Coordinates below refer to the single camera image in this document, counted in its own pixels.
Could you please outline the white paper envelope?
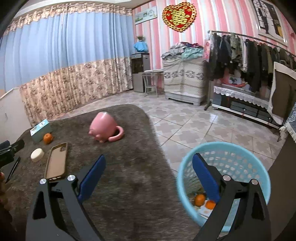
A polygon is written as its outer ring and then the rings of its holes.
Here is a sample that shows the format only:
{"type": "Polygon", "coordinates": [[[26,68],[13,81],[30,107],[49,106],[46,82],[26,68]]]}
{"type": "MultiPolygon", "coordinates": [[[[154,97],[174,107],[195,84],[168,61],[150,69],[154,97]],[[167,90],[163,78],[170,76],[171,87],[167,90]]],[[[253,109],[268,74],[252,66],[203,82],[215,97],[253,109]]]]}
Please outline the white paper envelope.
{"type": "Polygon", "coordinates": [[[198,210],[198,213],[205,219],[209,218],[213,210],[209,210],[205,207],[205,204],[201,206],[198,210]]]}

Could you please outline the orange tangerine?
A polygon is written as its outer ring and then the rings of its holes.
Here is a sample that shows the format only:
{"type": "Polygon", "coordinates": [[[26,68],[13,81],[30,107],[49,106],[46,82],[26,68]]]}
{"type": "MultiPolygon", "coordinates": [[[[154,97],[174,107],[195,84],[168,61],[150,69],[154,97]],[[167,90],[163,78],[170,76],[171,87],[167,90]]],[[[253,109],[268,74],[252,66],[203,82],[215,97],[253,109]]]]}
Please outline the orange tangerine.
{"type": "Polygon", "coordinates": [[[194,205],[197,207],[201,207],[204,205],[206,200],[206,196],[204,194],[197,194],[194,198],[194,205]]]}
{"type": "Polygon", "coordinates": [[[51,133],[46,133],[43,136],[43,142],[45,145],[50,144],[53,141],[53,136],[51,133]]]}

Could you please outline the black notebook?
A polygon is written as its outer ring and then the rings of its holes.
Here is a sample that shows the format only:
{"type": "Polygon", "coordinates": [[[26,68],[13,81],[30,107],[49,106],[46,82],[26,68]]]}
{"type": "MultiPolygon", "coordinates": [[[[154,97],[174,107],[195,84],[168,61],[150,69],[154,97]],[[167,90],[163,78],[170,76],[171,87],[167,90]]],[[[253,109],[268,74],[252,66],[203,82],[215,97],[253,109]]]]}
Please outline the black notebook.
{"type": "Polygon", "coordinates": [[[3,172],[5,175],[6,183],[8,183],[9,180],[11,179],[14,171],[16,170],[16,168],[20,162],[20,159],[21,159],[20,156],[15,156],[14,160],[11,163],[1,167],[1,172],[3,172]]]}

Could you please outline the white cabinet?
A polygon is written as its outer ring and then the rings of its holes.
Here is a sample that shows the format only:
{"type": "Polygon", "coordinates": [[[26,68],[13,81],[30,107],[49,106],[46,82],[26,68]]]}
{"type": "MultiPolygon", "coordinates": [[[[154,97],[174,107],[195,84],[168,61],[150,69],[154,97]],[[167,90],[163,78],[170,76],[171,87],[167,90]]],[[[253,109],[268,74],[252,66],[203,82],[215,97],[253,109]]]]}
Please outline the white cabinet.
{"type": "Polygon", "coordinates": [[[1,96],[0,114],[1,143],[6,140],[10,143],[15,142],[25,130],[31,127],[18,87],[1,96]]]}

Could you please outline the light blue cardboard box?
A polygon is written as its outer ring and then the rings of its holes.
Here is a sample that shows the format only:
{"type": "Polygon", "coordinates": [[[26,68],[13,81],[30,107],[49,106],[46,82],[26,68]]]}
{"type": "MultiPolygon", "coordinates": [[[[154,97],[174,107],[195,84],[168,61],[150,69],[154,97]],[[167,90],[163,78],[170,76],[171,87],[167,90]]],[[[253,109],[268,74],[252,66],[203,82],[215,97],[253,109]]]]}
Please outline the light blue cardboard box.
{"type": "Polygon", "coordinates": [[[34,143],[38,143],[43,140],[45,134],[51,132],[52,128],[50,122],[47,119],[44,119],[30,130],[30,135],[34,143]]]}

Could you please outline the tan phone case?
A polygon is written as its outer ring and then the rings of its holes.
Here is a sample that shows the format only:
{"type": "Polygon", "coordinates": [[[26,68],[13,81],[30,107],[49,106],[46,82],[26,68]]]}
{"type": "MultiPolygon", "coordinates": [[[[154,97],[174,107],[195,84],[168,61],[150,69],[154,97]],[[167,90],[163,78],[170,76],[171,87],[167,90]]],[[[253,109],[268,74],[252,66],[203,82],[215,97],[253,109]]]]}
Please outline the tan phone case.
{"type": "Polygon", "coordinates": [[[66,174],[68,143],[54,146],[49,153],[44,177],[47,180],[57,180],[66,174]]]}

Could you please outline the light blue laundry basket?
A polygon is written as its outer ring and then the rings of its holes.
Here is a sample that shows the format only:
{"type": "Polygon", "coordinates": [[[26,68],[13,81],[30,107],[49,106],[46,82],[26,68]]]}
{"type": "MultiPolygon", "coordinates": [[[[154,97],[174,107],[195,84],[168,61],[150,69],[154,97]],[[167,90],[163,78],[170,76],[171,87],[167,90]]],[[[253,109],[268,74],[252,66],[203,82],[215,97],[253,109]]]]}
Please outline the light blue laundry basket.
{"type": "Polygon", "coordinates": [[[248,183],[252,179],[259,182],[265,202],[271,195],[269,174],[261,163],[249,150],[227,142],[210,142],[196,146],[183,158],[177,176],[177,191],[179,199],[193,221],[203,226],[207,221],[199,209],[192,204],[191,197],[202,190],[202,185],[193,169],[192,158],[199,153],[208,165],[214,166],[221,175],[228,175],[235,181],[248,183]]]}

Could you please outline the brown shaggy rug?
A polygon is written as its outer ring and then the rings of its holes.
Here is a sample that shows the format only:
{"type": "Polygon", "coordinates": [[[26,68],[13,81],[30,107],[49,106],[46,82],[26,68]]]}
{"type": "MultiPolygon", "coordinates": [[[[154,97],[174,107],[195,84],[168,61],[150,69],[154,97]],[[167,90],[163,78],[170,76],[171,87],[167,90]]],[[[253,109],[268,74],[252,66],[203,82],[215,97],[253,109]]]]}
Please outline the brown shaggy rug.
{"type": "Polygon", "coordinates": [[[88,133],[97,111],[51,122],[55,145],[68,143],[67,172],[106,158],[106,169],[83,205],[105,240],[192,240],[199,227],[185,212],[176,179],[147,114],[131,104],[106,108],[125,130],[116,142],[88,133]]]}

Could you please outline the pink pig mug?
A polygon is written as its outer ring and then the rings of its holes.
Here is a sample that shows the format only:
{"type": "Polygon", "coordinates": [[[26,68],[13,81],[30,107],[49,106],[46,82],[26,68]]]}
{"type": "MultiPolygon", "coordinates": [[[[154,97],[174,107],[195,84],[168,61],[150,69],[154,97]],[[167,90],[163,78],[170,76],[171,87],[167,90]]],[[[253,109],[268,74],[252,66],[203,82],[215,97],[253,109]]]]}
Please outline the pink pig mug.
{"type": "Polygon", "coordinates": [[[100,143],[115,142],[123,138],[124,129],[108,112],[103,111],[93,119],[88,134],[100,143]]]}

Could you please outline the low lace covered bench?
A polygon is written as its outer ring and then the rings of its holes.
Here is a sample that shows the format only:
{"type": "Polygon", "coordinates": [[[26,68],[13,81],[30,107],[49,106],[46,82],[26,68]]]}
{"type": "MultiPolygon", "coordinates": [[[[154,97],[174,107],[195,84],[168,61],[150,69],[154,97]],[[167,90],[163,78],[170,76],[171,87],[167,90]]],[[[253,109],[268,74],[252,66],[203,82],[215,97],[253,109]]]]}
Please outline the low lace covered bench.
{"type": "Polygon", "coordinates": [[[280,125],[268,113],[268,101],[256,97],[253,93],[226,85],[214,85],[212,106],[243,118],[252,119],[266,126],[280,128],[280,125]]]}

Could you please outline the blue floral fringed cloth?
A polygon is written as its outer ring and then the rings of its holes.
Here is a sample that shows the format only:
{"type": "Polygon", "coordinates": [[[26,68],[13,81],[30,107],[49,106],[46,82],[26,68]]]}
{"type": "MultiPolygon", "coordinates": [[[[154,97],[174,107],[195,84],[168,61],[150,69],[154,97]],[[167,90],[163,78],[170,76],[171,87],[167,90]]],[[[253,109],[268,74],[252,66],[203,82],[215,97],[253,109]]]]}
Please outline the blue floral fringed cloth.
{"type": "Polygon", "coordinates": [[[292,108],[287,120],[285,121],[285,124],[280,128],[280,139],[285,140],[288,135],[292,137],[294,142],[296,143],[296,109],[295,105],[292,108]]]}

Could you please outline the blue floral curtain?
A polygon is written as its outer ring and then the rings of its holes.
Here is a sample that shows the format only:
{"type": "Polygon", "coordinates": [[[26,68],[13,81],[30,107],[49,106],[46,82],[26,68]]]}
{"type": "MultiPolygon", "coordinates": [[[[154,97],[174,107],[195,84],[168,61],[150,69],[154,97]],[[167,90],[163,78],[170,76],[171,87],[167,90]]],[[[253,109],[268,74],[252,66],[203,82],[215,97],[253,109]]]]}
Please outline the blue floral curtain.
{"type": "Polygon", "coordinates": [[[19,17],[1,37],[1,88],[17,87],[31,125],[133,88],[132,10],[62,4],[19,17]]]}

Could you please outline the patterned cloth covered cabinet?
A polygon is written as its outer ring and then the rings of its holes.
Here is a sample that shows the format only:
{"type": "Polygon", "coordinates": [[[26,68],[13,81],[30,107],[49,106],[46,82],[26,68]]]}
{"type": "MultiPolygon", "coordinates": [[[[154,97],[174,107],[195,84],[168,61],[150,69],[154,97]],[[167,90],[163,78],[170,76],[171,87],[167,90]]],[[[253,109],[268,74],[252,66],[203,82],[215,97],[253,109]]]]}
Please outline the patterned cloth covered cabinet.
{"type": "Polygon", "coordinates": [[[206,99],[202,58],[190,60],[175,56],[163,60],[165,98],[200,106],[206,99]]]}

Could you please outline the small metal stool table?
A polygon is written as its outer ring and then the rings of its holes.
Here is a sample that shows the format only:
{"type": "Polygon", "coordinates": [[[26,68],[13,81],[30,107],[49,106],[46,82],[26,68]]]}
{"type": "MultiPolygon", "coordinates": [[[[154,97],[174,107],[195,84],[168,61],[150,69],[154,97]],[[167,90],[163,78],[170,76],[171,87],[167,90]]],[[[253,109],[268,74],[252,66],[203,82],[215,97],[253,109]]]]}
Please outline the small metal stool table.
{"type": "Polygon", "coordinates": [[[159,77],[162,76],[163,73],[163,69],[145,70],[142,73],[145,96],[154,92],[156,97],[159,97],[159,77]]]}

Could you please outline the brown wooden board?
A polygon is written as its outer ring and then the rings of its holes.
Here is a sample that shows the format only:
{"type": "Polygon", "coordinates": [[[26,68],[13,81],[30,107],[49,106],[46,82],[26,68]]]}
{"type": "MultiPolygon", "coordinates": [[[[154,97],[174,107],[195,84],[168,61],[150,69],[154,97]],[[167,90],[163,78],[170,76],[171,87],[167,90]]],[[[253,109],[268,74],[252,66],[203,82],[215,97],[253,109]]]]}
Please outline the brown wooden board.
{"type": "Polygon", "coordinates": [[[283,125],[295,104],[295,71],[274,62],[273,82],[267,111],[278,125],[283,125]]]}

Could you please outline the grey water dispenser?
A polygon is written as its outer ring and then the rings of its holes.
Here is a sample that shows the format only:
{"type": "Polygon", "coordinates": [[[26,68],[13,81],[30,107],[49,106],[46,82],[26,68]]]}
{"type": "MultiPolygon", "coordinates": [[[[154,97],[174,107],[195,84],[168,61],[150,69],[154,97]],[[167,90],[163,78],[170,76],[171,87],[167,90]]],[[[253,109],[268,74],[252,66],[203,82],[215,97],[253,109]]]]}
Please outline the grey water dispenser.
{"type": "Polygon", "coordinates": [[[135,53],[131,55],[132,61],[132,81],[135,92],[144,93],[144,81],[142,74],[145,70],[150,70],[149,53],[135,53]]]}

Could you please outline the clothes rack with garments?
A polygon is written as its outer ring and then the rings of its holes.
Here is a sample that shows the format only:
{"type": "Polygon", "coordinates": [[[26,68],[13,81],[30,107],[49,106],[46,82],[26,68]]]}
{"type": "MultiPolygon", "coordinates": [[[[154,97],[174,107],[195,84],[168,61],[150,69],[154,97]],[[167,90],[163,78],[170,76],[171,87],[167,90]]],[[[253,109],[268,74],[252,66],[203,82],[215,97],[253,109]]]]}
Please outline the clothes rack with garments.
{"type": "Polygon", "coordinates": [[[295,56],[285,49],[269,46],[235,33],[210,33],[205,73],[209,80],[219,79],[235,87],[259,92],[263,84],[271,87],[273,65],[280,63],[295,70],[295,56]]]}

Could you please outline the blue covered plant pot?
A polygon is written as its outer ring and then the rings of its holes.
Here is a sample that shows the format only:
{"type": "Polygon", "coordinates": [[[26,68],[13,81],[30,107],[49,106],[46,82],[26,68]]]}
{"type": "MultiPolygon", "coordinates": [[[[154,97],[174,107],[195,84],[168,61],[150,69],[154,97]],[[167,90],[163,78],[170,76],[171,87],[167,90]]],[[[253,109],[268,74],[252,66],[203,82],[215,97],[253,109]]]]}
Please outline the blue covered plant pot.
{"type": "Polygon", "coordinates": [[[137,42],[134,44],[134,49],[138,53],[148,53],[149,48],[147,46],[147,43],[145,42],[144,36],[137,36],[137,42]]]}

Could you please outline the pile of folded clothes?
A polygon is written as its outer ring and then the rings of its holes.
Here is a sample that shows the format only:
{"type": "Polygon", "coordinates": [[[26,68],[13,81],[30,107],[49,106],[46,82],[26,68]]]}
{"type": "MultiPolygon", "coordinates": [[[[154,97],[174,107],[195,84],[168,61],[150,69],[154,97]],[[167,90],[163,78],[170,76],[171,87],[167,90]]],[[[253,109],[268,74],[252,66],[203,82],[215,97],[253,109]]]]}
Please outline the pile of folded clothes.
{"type": "Polygon", "coordinates": [[[182,58],[192,60],[203,57],[204,48],[198,43],[178,42],[170,47],[168,52],[161,55],[163,60],[171,58],[182,58]]]}

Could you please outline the framed wedding photo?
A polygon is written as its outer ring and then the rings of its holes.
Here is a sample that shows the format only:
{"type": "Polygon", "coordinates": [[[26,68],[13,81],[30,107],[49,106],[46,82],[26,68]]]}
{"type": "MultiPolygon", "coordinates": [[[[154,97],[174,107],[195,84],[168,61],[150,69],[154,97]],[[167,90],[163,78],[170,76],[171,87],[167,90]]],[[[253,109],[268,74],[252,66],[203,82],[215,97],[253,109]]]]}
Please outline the framed wedding photo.
{"type": "Polygon", "coordinates": [[[287,39],[275,5],[261,0],[252,0],[251,4],[257,19],[259,35],[287,46],[287,39]]]}

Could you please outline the red gold heart decoration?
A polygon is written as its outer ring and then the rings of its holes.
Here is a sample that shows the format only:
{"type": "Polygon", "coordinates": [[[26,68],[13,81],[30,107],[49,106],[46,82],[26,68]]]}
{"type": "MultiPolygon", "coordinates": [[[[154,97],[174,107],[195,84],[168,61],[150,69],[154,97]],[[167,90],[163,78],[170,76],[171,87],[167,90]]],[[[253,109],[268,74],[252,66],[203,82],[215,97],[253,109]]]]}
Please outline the red gold heart decoration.
{"type": "Polygon", "coordinates": [[[162,12],[163,22],[169,28],[180,33],[191,26],[196,16],[195,6],[188,2],[166,6],[162,12]]]}

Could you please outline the landscape wall picture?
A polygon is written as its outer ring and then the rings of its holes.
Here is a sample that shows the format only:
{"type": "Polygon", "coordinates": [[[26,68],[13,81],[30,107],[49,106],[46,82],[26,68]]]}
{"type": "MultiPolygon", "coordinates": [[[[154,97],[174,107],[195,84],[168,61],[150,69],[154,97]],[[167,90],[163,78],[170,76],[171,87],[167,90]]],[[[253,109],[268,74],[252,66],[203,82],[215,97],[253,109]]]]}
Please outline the landscape wall picture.
{"type": "Polygon", "coordinates": [[[144,11],[135,14],[134,24],[138,25],[140,23],[150,21],[152,19],[157,18],[157,7],[153,6],[152,8],[148,8],[144,11]]]}

